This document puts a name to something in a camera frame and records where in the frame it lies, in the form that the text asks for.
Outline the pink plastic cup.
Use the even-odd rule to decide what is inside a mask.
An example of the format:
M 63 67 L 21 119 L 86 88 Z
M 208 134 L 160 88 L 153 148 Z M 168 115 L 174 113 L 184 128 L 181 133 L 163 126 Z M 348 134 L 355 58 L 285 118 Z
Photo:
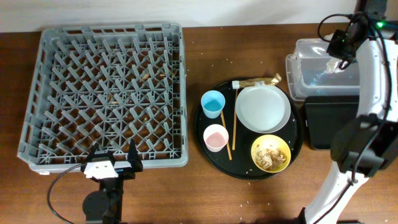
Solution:
M 226 145 L 225 129 L 220 124 L 209 125 L 203 133 L 206 148 L 211 152 L 219 152 Z

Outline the light blue plastic cup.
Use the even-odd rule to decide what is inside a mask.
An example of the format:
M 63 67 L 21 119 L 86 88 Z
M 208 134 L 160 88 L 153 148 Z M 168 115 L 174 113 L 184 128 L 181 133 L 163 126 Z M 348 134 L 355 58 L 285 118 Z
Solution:
M 221 92 L 210 90 L 202 95 L 200 103 L 205 116 L 215 119 L 221 114 L 226 100 Z

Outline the gold snack wrapper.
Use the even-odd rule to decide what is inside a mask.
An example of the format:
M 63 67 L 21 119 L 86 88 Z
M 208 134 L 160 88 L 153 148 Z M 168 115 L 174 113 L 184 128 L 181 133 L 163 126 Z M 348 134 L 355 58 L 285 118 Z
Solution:
M 282 77 L 276 73 L 274 77 L 261 77 L 261 78 L 250 78 L 247 80 L 233 80 L 231 82 L 232 89 L 238 90 L 242 88 L 252 86 L 275 86 L 282 80 Z

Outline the yellow plastic bowl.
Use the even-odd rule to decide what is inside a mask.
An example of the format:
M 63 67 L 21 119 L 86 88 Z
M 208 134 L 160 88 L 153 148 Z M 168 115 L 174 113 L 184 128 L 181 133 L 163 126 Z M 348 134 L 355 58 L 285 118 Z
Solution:
M 280 137 L 266 134 L 258 137 L 251 146 L 251 157 L 255 165 L 264 172 L 276 174 L 291 162 L 288 144 Z

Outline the rice and nut food scraps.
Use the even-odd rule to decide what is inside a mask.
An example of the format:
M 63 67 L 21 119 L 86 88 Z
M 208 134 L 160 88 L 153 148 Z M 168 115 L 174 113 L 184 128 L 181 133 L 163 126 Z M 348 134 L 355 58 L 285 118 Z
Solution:
M 271 170 L 287 160 L 280 149 L 258 149 L 254 153 L 254 162 L 264 170 Z

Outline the white paper napkin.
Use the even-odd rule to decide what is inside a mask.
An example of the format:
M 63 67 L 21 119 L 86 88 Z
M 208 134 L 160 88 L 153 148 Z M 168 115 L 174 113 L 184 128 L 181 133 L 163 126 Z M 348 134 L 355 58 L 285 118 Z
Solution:
M 342 62 L 342 60 L 340 60 L 340 59 L 338 59 L 338 58 L 332 57 L 332 58 L 329 59 L 329 61 L 327 61 L 327 63 L 326 63 L 325 72 L 326 72 L 327 74 L 343 72 L 343 70 L 340 69 L 340 63 L 341 63 L 341 62 Z

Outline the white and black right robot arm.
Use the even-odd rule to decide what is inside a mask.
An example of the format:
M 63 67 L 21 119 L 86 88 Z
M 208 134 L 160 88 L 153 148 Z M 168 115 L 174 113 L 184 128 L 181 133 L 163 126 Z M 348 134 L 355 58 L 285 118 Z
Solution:
M 347 28 L 334 33 L 327 52 L 358 63 L 358 112 L 335 134 L 329 174 L 296 223 L 337 223 L 354 193 L 397 158 L 397 36 L 382 34 L 397 25 L 363 11 L 347 17 Z

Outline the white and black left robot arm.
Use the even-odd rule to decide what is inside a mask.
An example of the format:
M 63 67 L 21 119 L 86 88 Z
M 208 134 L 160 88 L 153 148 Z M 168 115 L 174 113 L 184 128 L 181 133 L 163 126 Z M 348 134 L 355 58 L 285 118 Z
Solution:
M 112 152 L 99 152 L 100 145 L 94 144 L 84 160 L 81 171 L 86 178 L 99 183 L 99 189 L 86 196 L 82 210 L 87 223 L 120 223 L 123 209 L 123 183 L 132 180 L 137 172 L 143 171 L 133 140 L 129 143 L 127 165 L 115 167 Z

